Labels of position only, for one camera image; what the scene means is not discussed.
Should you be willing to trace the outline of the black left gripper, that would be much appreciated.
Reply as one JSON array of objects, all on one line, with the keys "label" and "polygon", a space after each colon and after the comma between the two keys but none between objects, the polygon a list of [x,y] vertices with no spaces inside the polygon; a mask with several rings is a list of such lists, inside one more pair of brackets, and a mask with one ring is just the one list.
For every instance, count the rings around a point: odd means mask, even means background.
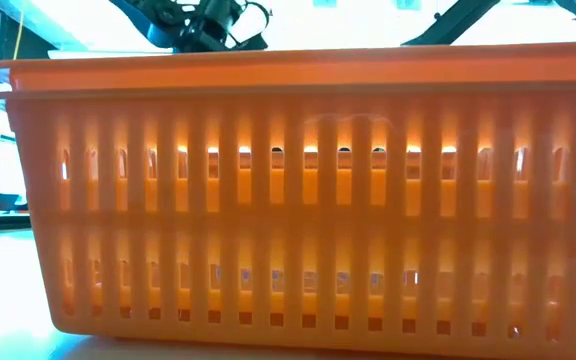
[{"label": "black left gripper", "polygon": [[[231,28],[249,7],[257,7],[265,25],[253,36],[239,41]],[[172,43],[174,53],[261,51],[268,47],[263,32],[268,27],[268,10],[258,2],[244,0],[200,0]]]}]

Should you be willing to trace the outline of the orange plastic basket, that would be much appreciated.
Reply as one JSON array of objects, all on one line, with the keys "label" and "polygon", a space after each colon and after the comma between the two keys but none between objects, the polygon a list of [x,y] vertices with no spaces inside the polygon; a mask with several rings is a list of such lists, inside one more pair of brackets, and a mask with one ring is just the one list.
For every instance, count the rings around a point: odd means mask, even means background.
[{"label": "orange plastic basket", "polygon": [[16,91],[576,82],[576,42],[0,61]]},{"label": "orange plastic basket", "polygon": [[576,359],[576,95],[2,96],[55,327]]}]

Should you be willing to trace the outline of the white ceiling light bar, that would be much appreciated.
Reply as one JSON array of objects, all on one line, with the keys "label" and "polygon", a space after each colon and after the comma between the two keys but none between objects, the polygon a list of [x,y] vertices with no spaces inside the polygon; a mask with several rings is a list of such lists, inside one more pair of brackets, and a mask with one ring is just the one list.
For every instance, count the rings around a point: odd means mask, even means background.
[{"label": "white ceiling light bar", "polygon": [[124,50],[49,50],[48,58],[52,60],[65,59],[94,59],[94,58],[126,58],[126,57],[150,57],[172,55],[171,49],[159,51],[124,51]]}]

